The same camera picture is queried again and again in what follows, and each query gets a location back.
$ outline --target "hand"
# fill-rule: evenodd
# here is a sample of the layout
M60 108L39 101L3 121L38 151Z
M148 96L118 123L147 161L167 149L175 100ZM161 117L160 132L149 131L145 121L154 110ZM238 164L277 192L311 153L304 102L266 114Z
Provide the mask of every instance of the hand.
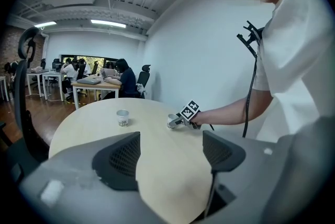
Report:
M190 122L194 122L198 126L204 124L204 113L199 111L191 120Z

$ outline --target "ceiling light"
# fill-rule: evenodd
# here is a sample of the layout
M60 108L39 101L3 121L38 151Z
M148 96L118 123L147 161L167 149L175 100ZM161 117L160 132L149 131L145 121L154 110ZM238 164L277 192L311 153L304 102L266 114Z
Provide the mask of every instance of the ceiling light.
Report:
M110 26L116 26L116 27L121 27L125 28L125 24L120 24L120 23L115 23L115 22L110 22L110 21L102 21L102 20L91 20L92 23L94 24L103 24L103 25L110 25Z
M42 23L42 24L38 24L38 25L35 25L36 28L41 28L41 27L45 27L45 26L51 26L51 25L56 25L57 23L56 22L46 22L46 23Z

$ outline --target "black office chair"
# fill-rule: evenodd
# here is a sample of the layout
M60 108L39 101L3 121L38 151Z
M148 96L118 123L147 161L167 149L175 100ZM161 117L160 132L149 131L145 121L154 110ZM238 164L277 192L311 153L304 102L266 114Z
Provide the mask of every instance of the black office chair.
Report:
M16 70L15 79L15 119L16 124L22 132L23 137L10 145L4 153L4 160L10 170L13 181L19 184L21 180L30 172L36 169L41 162L48 159L49 146L35 131L31 121L31 114L26 110L25 84L27 68L34 59L36 44L33 41L39 30L32 27L26 30L19 41L18 53L21 61ZM30 59L27 60L28 53L24 50L25 42L28 42L28 49L33 48Z
M92 75L93 74L96 74L96 70L98 69L98 62L97 61L95 61L94 62L94 67L93 67L93 71L92 71Z
M143 71L141 71L140 75L138 76L137 83L138 84L142 84L143 87L145 87L147 85L147 82L149 80L149 77L150 77L150 73L149 73L150 72L150 66L151 65L144 65L142 67ZM142 93L142 95L141 95L141 93L138 92L138 91L132 92L132 93L125 92L125 94L127 94L129 96L132 96L134 98L144 98L144 94Z
M52 69L56 70L61 64L62 62L59 59L54 59L52 62ZM52 86L53 84L56 84L56 83L58 83L58 78L52 77L52 80L50 81L50 85Z
M86 64L80 64L79 65L77 80L80 80L80 79L82 79L84 77L85 68L86 68ZM66 77L66 79L69 80L69 82L71 83L71 79L72 78ZM86 92L85 93L78 92L78 95L85 95L85 96L87 96Z
M42 59L41 60L41 67L42 67L42 69L45 69L46 68L46 59ZM37 77L33 77L32 78L32 80L34 81L34 82L37 82ZM43 85L42 83L43 83L43 77L42 77L42 75L40 75L40 84L41 85Z

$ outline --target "white desk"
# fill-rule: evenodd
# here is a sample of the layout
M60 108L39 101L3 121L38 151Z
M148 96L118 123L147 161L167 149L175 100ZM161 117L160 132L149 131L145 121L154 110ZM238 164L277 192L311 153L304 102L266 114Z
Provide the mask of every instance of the white desk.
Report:
M50 72L42 73L44 96L45 96L46 100L48 100L45 77L48 78L48 81L49 81L49 77L57 77L58 78L58 85L59 85L59 91L60 91L60 95L61 95L61 100L64 101L64 99L63 99L63 91L62 91L62 78L63 78L63 74L61 74L59 72L55 72L55 71L50 71Z
M40 95L40 97L43 96L43 94L41 93L41 84L40 84L40 75L42 73L45 73L47 71L41 71L41 72L27 72L27 83L28 83L28 90L29 90L29 96L31 96L31 88L30 88L30 80L29 77L30 76L37 76L37 85L38 85L38 93Z
M129 111L128 127L118 125L116 111L120 109ZM69 147L140 131L141 157L136 180L141 198L168 223L189 224L206 207L211 167L203 154L202 132L186 126L169 130L166 123L170 113L176 110L141 98L88 104L59 125L51 141L49 157Z
M88 77L86 77L86 79L90 79L90 78L94 78L94 79L100 79L103 80L102 77L97 77L96 75L90 75ZM106 83L106 82L101 82L99 84L80 84L80 83L72 83L71 84L73 86L73 99L74 99L74 103L75 103L75 109L79 109L79 101L78 101L78 92L77 89L88 89L88 90L94 90L94 100L96 101L96 91L97 90L108 90L108 91L115 91L115 98L119 98L119 90L121 88L120 85L116 85L116 84L110 84L110 83Z
M4 92L2 90L2 82L4 82L4 89L5 89L5 94L6 94L6 100L9 101L8 94L7 94L7 85L6 85L6 77L5 76L0 76L1 97L2 97L3 100L5 100L5 98L4 98Z

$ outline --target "paper cup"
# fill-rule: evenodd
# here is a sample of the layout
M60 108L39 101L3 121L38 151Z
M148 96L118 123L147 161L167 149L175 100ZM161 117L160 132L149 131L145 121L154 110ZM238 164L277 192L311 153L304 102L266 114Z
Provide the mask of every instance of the paper cup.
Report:
M128 126L128 120L129 120L129 111L122 109L118 110L116 112L117 121L119 122L119 125L122 127Z
M167 128L169 129L175 129L176 127L172 127L170 126L170 123L174 120L177 120L179 117L176 115L176 114L169 114L168 117L167 117Z

